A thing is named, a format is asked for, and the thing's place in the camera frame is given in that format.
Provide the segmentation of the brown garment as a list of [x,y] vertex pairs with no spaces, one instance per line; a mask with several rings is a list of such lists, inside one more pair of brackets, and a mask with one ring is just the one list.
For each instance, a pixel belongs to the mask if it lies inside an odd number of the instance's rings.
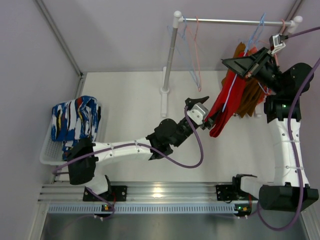
[[[240,42],[235,49],[233,58],[241,57],[240,54],[243,54],[245,52],[245,48],[246,48],[246,45]],[[256,47],[253,47],[251,50],[247,52],[248,55],[251,55],[257,52]],[[235,74],[232,73],[230,70],[228,70],[226,76],[221,81],[222,86],[225,85],[228,79],[228,75],[230,74],[233,74],[231,79],[231,81],[233,81]],[[241,118],[243,118],[245,115],[252,117],[256,106],[264,100],[264,97],[265,97],[265,93],[263,92],[263,90],[259,86],[258,81],[255,78],[246,80],[242,97],[235,113],[239,115]]]

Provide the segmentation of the aluminium mounting rail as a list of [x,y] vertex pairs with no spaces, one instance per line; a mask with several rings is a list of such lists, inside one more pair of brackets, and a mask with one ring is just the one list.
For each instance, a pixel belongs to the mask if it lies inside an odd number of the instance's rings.
[[[127,203],[217,203],[216,185],[220,182],[112,182],[126,186]],[[85,187],[67,181],[44,184],[37,197],[43,203],[80,203]]]

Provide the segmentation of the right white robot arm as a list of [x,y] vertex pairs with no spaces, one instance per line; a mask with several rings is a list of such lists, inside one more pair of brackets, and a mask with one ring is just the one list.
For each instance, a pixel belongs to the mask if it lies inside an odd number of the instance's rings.
[[300,96],[310,88],[313,68],[299,62],[281,72],[271,51],[265,47],[250,56],[223,59],[222,64],[244,79],[257,79],[274,92],[264,102],[273,139],[273,182],[237,174],[233,182],[238,193],[252,195],[264,210],[303,211],[319,199],[319,191],[310,187],[305,174],[300,148]]

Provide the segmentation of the empty pink hanger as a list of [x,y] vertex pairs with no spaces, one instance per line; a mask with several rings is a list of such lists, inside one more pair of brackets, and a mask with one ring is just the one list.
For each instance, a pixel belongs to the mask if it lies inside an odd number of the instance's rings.
[[[282,27],[280,28],[280,30],[278,32],[279,34],[282,34],[285,30],[285,27],[286,27],[285,20],[281,19],[281,22],[282,22]],[[276,65],[279,66],[278,56],[276,53],[274,54],[274,58],[275,58]]]

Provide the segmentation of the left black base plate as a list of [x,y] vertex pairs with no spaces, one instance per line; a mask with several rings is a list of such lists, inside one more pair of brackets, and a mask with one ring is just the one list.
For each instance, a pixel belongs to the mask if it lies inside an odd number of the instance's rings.
[[[126,185],[112,186],[109,191],[99,194],[98,196],[108,202],[126,202],[127,201]],[[98,202],[100,199],[93,195],[87,187],[84,188],[82,200],[84,202]]]

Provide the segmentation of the white plastic basket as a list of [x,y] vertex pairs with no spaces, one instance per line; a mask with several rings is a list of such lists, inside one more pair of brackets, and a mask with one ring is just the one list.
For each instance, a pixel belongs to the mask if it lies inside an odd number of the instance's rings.
[[[96,135],[96,141],[101,142],[102,135],[103,135],[103,105],[99,101],[98,102],[98,110],[100,112],[99,114],[99,124],[97,129],[97,135]],[[49,122],[47,133],[40,151],[40,157],[39,161],[44,165],[50,165],[50,166],[58,166],[62,165],[65,161],[63,160],[63,143],[60,141],[52,141],[51,139],[51,129],[52,129],[52,122]]]

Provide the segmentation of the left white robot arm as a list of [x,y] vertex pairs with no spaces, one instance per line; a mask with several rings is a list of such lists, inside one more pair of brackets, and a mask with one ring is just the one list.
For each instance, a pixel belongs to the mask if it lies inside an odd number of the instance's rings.
[[185,165],[169,156],[191,135],[198,136],[197,129],[208,129],[212,122],[206,122],[209,115],[204,103],[209,99],[187,98],[184,118],[175,122],[171,118],[162,120],[148,136],[127,142],[106,143],[81,139],[67,155],[69,183],[82,185],[96,195],[111,192],[107,166],[124,161],[150,161],[166,158],[183,168],[197,168],[200,164]]

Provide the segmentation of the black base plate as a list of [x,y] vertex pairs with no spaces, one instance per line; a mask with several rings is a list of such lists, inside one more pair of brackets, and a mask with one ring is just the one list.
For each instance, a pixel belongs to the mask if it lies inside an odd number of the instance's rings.
[[[108,202],[126,202],[127,201],[126,185],[112,186],[109,191],[99,194],[98,196]],[[98,202],[100,199],[93,195],[87,187],[84,188],[82,200],[84,202]]]
[[248,201],[249,194],[237,189],[231,184],[220,184],[215,186],[216,197],[218,201]]

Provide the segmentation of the silver clothes rack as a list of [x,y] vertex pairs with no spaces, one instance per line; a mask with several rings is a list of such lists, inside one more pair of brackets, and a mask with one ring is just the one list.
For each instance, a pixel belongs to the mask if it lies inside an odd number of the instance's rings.
[[302,16],[295,16],[293,19],[288,21],[265,21],[265,17],[262,16],[259,21],[257,20],[234,20],[234,19],[208,19],[208,18],[186,18],[182,15],[182,13],[177,10],[173,14],[173,23],[171,26],[168,26],[168,32],[170,33],[170,46],[168,52],[168,58],[166,66],[162,70],[162,86],[160,88],[161,95],[161,105],[160,105],[160,115],[163,118],[166,118],[168,115],[168,94],[170,92],[169,89],[169,80],[170,73],[172,68],[172,62],[174,57],[174,52],[176,49],[176,39],[178,35],[178,28],[180,23],[184,23],[185,25],[188,22],[196,22],[200,23],[209,23],[209,24],[225,24],[225,25],[241,25],[241,26],[257,26],[259,27],[282,27],[282,31],[285,31],[285,28],[288,28],[288,33],[292,34],[297,30],[297,27],[300,23],[303,22]]

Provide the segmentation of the blue white patterned shorts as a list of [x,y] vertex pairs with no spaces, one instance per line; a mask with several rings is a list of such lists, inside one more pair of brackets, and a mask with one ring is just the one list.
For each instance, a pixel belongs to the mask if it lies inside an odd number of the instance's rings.
[[62,143],[62,160],[82,139],[97,139],[101,109],[93,96],[83,95],[55,105],[52,110],[51,140]]

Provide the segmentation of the red garment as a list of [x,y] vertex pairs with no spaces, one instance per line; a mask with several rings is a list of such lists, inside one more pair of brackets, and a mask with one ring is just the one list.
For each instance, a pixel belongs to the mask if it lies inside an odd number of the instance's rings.
[[246,81],[229,69],[222,85],[222,90],[206,118],[206,121],[208,121],[215,117],[213,127],[209,132],[209,135],[213,138],[217,138],[220,135],[227,122],[240,106]]

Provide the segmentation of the light blue wire hanger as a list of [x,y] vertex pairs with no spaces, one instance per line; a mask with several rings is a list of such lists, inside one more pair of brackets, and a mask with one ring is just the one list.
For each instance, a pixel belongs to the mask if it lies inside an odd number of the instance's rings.
[[202,83],[201,83],[202,80],[201,80],[201,76],[196,73],[196,64],[192,56],[192,49],[191,49],[191,42],[190,42],[191,38],[193,38],[193,33],[189,29],[185,18],[182,17],[182,19],[184,22],[184,28],[182,32],[177,31],[177,37],[179,37],[181,39],[180,41],[183,43],[183,47],[182,46],[180,47],[181,49],[183,49],[183,52],[181,52],[177,44],[175,44],[174,49],[177,51],[177,53],[181,57],[193,81],[195,82],[197,88],[200,91],[202,87]]

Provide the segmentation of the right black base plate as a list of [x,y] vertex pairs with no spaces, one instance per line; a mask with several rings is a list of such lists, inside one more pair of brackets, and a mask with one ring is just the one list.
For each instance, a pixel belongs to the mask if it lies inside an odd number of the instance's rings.
[[220,184],[215,186],[216,197],[218,201],[248,201],[249,194],[237,189],[231,184]]

